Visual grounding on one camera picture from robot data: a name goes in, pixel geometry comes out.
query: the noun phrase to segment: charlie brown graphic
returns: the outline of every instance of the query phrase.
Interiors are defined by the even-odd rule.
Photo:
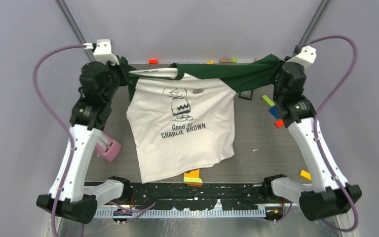
[[[176,116],[175,121],[183,122],[193,120],[193,118],[188,115],[191,112],[191,106],[186,99],[186,89],[167,87],[163,90],[163,94],[172,97],[171,110],[172,115]]]

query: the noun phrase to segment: wire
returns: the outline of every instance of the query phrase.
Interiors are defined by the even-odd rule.
[[[352,73],[353,69],[355,68],[355,65],[357,63],[357,58],[358,58],[358,49],[357,49],[357,46],[354,43],[354,41],[352,41],[350,38],[348,38],[346,36],[340,36],[340,35],[326,36],[326,37],[322,37],[322,38],[319,38],[319,39],[315,39],[315,40],[312,40],[310,42],[307,42],[307,43],[304,43],[304,44],[300,45],[299,48],[302,48],[302,47],[307,46],[309,44],[317,43],[317,42],[320,42],[320,41],[323,41],[323,40],[328,40],[328,39],[342,39],[342,40],[347,41],[352,46],[353,57],[352,57],[351,65],[349,66],[348,71],[346,72],[346,74],[338,82],[338,84],[332,89],[332,91],[328,94],[328,96],[325,98],[325,100],[323,100],[322,104],[317,109],[316,115],[314,116],[314,123],[313,123],[313,129],[314,129],[314,131],[313,132],[314,132],[314,137],[316,138],[317,147],[319,148],[319,152],[322,155],[322,158],[323,158],[323,160],[324,160],[324,162],[325,162],[325,164],[326,164],[326,166],[327,166],[330,174],[333,176],[333,178],[335,179],[336,183],[338,184],[338,186],[342,190],[343,194],[345,195],[346,199],[348,200],[349,204],[351,205],[352,212],[354,213],[354,224],[349,229],[342,229],[342,228],[339,228],[339,227],[337,227],[337,226],[329,223],[328,221],[326,221],[324,219],[323,219],[323,222],[326,225],[328,225],[328,226],[330,226],[330,227],[332,227],[332,228],[334,228],[334,229],[336,229],[338,231],[351,232],[351,231],[355,230],[358,227],[358,212],[357,212],[357,208],[356,208],[356,206],[354,204],[354,201],[349,196],[348,191],[345,189],[345,187],[343,186],[343,184],[337,178],[335,171],[333,170],[331,164],[328,161],[328,158],[326,157],[325,152],[323,151],[322,144],[320,143],[320,140],[318,139],[317,121],[318,121],[318,118],[319,118],[320,114],[322,113],[323,108],[326,106],[326,104],[328,103],[328,101],[333,97],[333,95],[335,94],[335,92],[337,92],[337,90],[339,90],[339,88],[343,85],[343,83],[345,82],[345,80],[349,77],[349,75]]]
[[[130,207],[134,207],[134,194],[131,196],[131,202],[130,202]]]
[[[276,224],[277,224],[278,222],[284,220],[284,218],[288,215],[288,213],[290,213],[290,211],[291,211],[291,207],[293,207],[293,203],[290,203],[290,206],[288,207],[287,212],[286,212],[286,213],[285,213],[280,219],[278,219],[278,220],[275,221]]]
[[[120,206],[119,204],[117,204],[117,203],[115,203],[113,201],[109,201],[108,204],[114,205],[114,206],[120,208],[121,210],[124,210],[124,211],[129,212],[129,213],[139,213],[139,212],[147,212],[148,210],[152,209],[155,206],[156,203],[154,202],[152,205],[150,205],[149,207],[147,207],[145,209],[142,209],[142,210],[127,209],[127,208],[122,207],[122,206]]]
[[[51,55],[56,54],[58,52],[61,52],[61,51],[67,50],[67,49],[72,49],[72,48],[85,48],[85,45],[82,45],[82,44],[80,44],[80,45],[71,45],[71,46],[61,47],[59,49],[51,51],[50,53],[48,53],[45,56],[43,56],[42,58],[40,58],[40,60],[34,66],[34,70],[33,70],[34,89],[36,90],[36,94],[37,94],[38,98],[40,99],[41,103],[44,105],[44,107],[46,108],[46,110],[50,113],[50,115],[57,121],[57,123],[68,134],[70,145],[71,145],[71,149],[70,149],[70,152],[69,152],[68,162],[66,163],[65,171],[63,172],[62,178],[60,179],[59,186],[57,187],[56,197],[54,198],[53,208],[51,209],[51,230],[52,230],[53,235],[55,237],[59,237],[59,235],[57,234],[56,223],[55,223],[57,202],[59,200],[61,189],[62,189],[62,187],[63,187],[63,185],[65,183],[66,176],[67,176],[67,174],[69,172],[69,168],[70,168],[71,163],[72,163],[73,154],[75,152],[75,141],[73,139],[73,135],[69,131],[69,126],[66,125],[59,116],[57,116],[56,112],[54,112],[54,110],[50,107],[50,105],[48,104],[48,102],[44,98],[43,94],[41,93],[41,91],[40,91],[40,89],[38,87],[37,74],[38,74],[38,68],[43,63],[43,61],[46,60],[48,57],[50,57]],[[83,229],[84,229],[84,226],[82,226],[82,231],[81,231],[81,235],[80,236],[83,236]]]

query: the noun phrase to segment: toy block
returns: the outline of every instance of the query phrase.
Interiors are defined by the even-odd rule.
[[[199,178],[200,169],[191,170],[190,172],[184,172],[184,178]]]
[[[232,58],[221,58],[220,63],[237,63],[237,59],[232,59]]]
[[[157,64],[157,59],[149,59],[149,64]]]
[[[252,98],[254,97],[254,91],[253,90],[249,91],[249,96],[244,96],[242,94],[243,92],[246,92],[246,91],[239,92],[239,95],[238,95],[239,98],[245,99],[245,100],[252,100]]]
[[[200,169],[192,170],[184,173],[184,183],[188,186],[202,186],[202,179],[200,177]]]
[[[305,171],[305,170],[302,170],[300,172],[300,176],[303,177],[303,178],[305,178],[305,179],[307,179],[307,180],[309,180],[309,181],[311,181],[311,175],[310,175],[310,173],[307,172],[307,171]]]
[[[275,106],[272,106],[270,109],[269,109],[269,112],[274,115],[274,117],[276,119],[280,119],[280,116],[278,116],[278,113],[277,113],[277,107]]]
[[[270,107],[275,106],[275,103],[267,96],[263,95],[262,99],[267,103]]]
[[[284,126],[284,122],[282,120],[278,120],[277,122],[275,122],[275,126],[282,127]]]

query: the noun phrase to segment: gray wall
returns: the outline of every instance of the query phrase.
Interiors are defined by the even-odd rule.
[[[379,1],[334,0],[312,39],[333,34],[354,39],[359,59],[323,112],[322,131],[341,170],[363,191],[357,235],[379,236]],[[345,73],[352,50],[340,39],[314,46],[317,59],[308,70],[305,94],[318,106]]]
[[[320,0],[66,0],[87,40],[130,63],[239,62],[291,54]]]
[[[77,44],[53,0],[0,0],[0,237],[44,236],[48,214],[36,198],[50,188],[67,136],[33,91],[32,71],[45,53]],[[39,85],[67,122],[78,98],[81,49],[49,59]]]

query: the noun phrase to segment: cable clip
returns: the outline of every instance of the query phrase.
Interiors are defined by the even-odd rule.
[[[83,43],[82,45],[86,46],[83,50],[94,49],[94,45],[92,43]]]

